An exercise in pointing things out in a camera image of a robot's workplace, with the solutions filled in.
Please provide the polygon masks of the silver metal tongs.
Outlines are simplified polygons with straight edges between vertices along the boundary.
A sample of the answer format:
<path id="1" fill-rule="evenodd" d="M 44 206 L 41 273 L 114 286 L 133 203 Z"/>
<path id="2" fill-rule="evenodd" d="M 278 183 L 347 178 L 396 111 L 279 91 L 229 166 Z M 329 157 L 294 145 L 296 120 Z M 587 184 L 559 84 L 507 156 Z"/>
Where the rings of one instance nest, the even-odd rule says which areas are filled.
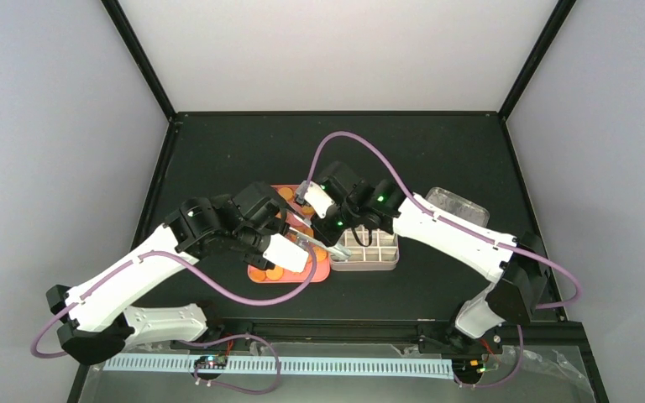
<path id="1" fill-rule="evenodd" d="M 311 243 L 314 246 L 318 246 L 319 248 L 326 250 L 331 256 L 338 260 L 347 260 L 352 256 L 352 252 L 340 243 L 336 243 L 334 246 L 326 246 L 320 240 L 307 234 L 305 229 L 312 230 L 312 225 L 309 219 L 303 217 L 300 213 L 295 212 L 292 209 L 287 209 L 286 217 L 292 219 L 289 233 L 292 233 L 297 239 L 301 239 L 302 241 Z"/>

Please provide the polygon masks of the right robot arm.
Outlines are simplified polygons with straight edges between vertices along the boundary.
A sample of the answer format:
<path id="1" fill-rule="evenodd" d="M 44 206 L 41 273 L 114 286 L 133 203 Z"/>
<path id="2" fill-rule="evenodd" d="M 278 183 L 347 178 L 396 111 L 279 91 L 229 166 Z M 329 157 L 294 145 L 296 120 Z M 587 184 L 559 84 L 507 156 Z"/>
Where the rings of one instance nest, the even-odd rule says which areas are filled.
<path id="1" fill-rule="evenodd" d="M 531 322 L 548 280 L 548 266 L 530 257 L 539 239 L 498 233 L 445 212 L 393 180 L 375 185 L 336 161 L 301 183 L 296 202 L 314 213 L 317 240 L 334 246 L 359 227 L 409 238 L 470 267 L 487 286 L 459 306 L 444 329 L 451 349 L 464 352 L 493 327 Z"/>

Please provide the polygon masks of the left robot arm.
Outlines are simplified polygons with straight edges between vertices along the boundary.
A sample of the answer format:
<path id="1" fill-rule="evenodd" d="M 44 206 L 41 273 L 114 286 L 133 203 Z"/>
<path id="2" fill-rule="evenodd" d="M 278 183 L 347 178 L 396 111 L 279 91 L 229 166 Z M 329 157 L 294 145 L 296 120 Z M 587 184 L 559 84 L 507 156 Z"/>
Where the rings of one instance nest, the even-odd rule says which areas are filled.
<path id="1" fill-rule="evenodd" d="M 157 285 L 215 254 L 235 253 L 261 270 L 302 272 L 308 251 L 286 237 L 286 200 L 255 182 L 236 195 L 195 197 L 169 214 L 139 246 L 76 286 L 46 293 L 61 350 L 83 365 L 100 364 L 144 343 L 194 342 L 208 330 L 202 304 L 142 308 Z"/>

